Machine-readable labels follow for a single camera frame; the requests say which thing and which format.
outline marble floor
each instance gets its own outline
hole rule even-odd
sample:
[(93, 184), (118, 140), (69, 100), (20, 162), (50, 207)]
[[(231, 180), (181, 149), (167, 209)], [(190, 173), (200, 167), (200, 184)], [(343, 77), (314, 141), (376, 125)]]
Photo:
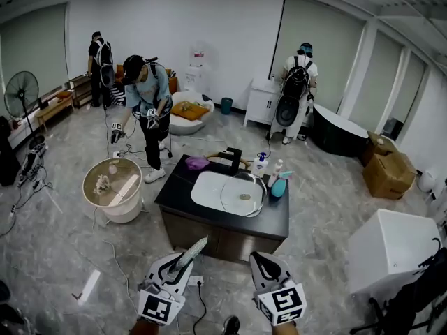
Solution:
[[(109, 126), (121, 112), (121, 107), (108, 110)], [(224, 116), (217, 110), (212, 123), (194, 137), (224, 142), (173, 136), (173, 159), (163, 151), (162, 162), (175, 162), (182, 154), (220, 151), (226, 145), (242, 149), (247, 159), (267, 151), (265, 131), (256, 124), (243, 128), (242, 123), (242, 115)], [(81, 185), (89, 168), (107, 156), (104, 111), (83, 108), (68, 112), (49, 127), (45, 166), (53, 189), (35, 194), (18, 210), (12, 232), (0, 239), (0, 279), (13, 293), (10, 303), (22, 309), (40, 334), (128, 334), (136, 316), (126, 294), (126, 279), (115, 263), (112, 247), (101, 239), (115, 245), (117, 261), (129, 278), (130, 296), (137, 302), (136, 286), (151, 262), (173, 251), (153, 203), (166, 178), (142, 186), (149, 213), (124, 225), (105, 226), (99, 221), (93, 233), (93, 210), (83, 200)], [(110, 155), (125, 149), (126, 142), (135, 151), (144, 149), (139, 126), (130, 139), (110, 145)], [(352, 297), (347, 290), (348, 238), (378, 208), (424, 214), (423, 196), (415, 187), (398, 201), (374, 199), (356, 159), (327, 154), (311, 140), (283, 146), (276, 136), (271, 152), (271, 163), (282, 158), (284, 169), (295, 171), (290, 185), (290, 237), (277, 255), (288, 262), (295, 280), (305, 289), (308, 309), (298, 322), (300, 333), (347, 334), (369, 317), (365, 299)], [(143, 160), (135, 161), (146, 165)], [(168, 174), (173, 167), (165, 166)], [(23, 186), (22, 200), (30, 192), (31, 185)], [(16, 188), (0, 188), (0, 233), (8, 229), (10, 207), (17, 198)], [(82, 291), (95, 269), (101, 277), (88, 302), (78, 306), (72, 294)], [(196, 328), (198, 335), (219, 334), (230, 314), (240, 318), (241, 335), (271, 332), (251, 300), (254, 286), (248, 266), (199, 256), (194, 273), (205, 279), (202, 291), (207, 304), (207, 315)], [(173, 322), (162, 328), (162, 334), (193, 333), (193, 323), (203, 314), (203, 307), (197, 288), (188, 288), (185, 296), (178, 328)]]

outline woman in blue shirt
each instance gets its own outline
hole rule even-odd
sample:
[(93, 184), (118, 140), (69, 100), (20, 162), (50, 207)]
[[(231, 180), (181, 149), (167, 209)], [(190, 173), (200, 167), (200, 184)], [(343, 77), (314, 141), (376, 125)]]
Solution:
[[(154, 168), (145, 176), (145, 182), (151, 183), (166, 175), (161, 166), (159, 142), (169, 134), (170, 110), (173, 106), (169, 92), (169, 79), (163, 66), (155, 65), (154, 74), (149, 64), (137, 55), (128, 57), (123, 68), (126, 111), (121, 124), (124, 130), (132, 109), (140, 106), (140, 126), (146, 139), (147, 162)], [(151, 109), (156, 110), (158, 128), (148, 129), (147, 112)]]

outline black pants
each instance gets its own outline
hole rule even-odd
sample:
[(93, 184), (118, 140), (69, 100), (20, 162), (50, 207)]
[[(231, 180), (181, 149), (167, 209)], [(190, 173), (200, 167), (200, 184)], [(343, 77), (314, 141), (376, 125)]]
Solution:
[(99, 95), (103, 94), (103, 103), (106, 106), (110, 105), (110, 91), (109, 88), (104, 87), (101, 83), (101, 75), (99, 70), (92, 71), (91, 73), (91, 97), (94, 105), (99, 105)]
[(169, 134), (170, 114), (160, 118), (160, 126), (157, 129), (147, 129), (147, 118), (140, 117), (140, 126), (146, 139), (147, 163), (154, 169), (160, 170), (159, 142)]

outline power strip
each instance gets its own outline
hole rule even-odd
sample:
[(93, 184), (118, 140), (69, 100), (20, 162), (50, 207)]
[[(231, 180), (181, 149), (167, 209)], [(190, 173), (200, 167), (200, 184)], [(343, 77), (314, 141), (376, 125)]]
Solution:
[(190, 276), (188, 280), (188, 285), (198, 286), (198, 282), (200, 285), (203, 285), (203, 277), (202, 276)]

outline spray bottle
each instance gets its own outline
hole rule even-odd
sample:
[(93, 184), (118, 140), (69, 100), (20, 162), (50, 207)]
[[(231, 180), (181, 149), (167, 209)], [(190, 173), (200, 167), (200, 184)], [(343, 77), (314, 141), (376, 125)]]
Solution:
[(276, 198), (282, 197), (286, 190), (286, 180), (288, 180), (293, 173), (294, 171), (285, 171), (278, 175), (278, 180), (273, 184), (271, 191), (273, 196)]
[(268, 179), (267, 187), (272, 187), (274, 182), (277, 180), (279, 173), (282, 169), (282, 159), (279, 159), (276, 164), (274, 164), (274, 170), (270, 178)]

